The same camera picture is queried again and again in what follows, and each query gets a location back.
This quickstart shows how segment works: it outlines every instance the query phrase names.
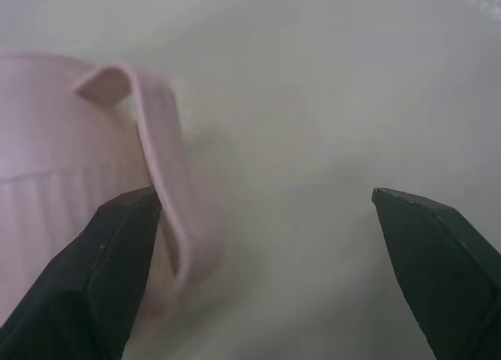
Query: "pink cup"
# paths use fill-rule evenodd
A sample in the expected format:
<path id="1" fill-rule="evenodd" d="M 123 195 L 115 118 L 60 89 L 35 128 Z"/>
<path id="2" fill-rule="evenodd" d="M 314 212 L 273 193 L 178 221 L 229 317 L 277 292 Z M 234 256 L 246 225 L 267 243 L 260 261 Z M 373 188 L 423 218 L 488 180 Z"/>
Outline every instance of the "pink cup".
<path id="1" fill-rule="evenodd" d="M 129 94 L 135 120 L 117 105 Z M 122 62 L 4 52 L 0 107 L 0 325 L 102 203 L 152 183 L 164 218 L 139 322 L 168 315 L 214 270 L 218 221 L 161 79 Z"/>

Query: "white table surface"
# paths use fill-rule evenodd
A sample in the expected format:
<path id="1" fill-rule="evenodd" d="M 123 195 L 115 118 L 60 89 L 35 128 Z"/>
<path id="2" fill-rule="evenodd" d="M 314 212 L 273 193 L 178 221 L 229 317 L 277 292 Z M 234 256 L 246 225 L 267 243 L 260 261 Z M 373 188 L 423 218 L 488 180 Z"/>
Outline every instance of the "white table surface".
<path id="1" fill-rule="evenodd" d="M 128 358 L 428 360 L 371 204 L 501 249 L 501 0 L 0 0 L 0 48 L 172 79 L 229 222 L 203 299 Z"/>

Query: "cup handle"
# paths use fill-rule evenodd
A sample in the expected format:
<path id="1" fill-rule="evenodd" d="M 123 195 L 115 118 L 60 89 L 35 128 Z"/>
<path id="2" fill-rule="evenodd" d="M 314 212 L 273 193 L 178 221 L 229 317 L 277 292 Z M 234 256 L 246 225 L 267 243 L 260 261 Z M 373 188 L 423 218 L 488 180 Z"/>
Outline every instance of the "cup handle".
<path id="1" fill-rule="evenodd" d="M 105 108 L 132 94 L 146 162 L 178 243 L 175 288 L 201 282 L 220 258 L 218 220 L 190 172 L 172 90 L 160 78 L 124 62 L 94 68 L 70 88 Z"/>

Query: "white surface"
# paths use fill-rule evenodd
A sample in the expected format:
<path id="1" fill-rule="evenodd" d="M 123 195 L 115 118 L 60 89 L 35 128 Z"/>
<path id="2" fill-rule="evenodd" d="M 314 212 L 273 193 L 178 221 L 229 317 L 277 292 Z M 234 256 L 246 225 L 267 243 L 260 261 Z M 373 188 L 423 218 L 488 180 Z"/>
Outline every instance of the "white surface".
<path id="1" fill-rule="evenodd" d="M 204 300 L 129 356 L 432 359 L 370 196 L 450 204 L 501 248 L 500 2 L 0 0 L 4 49 L 171 77 L 229 216 Z"/>

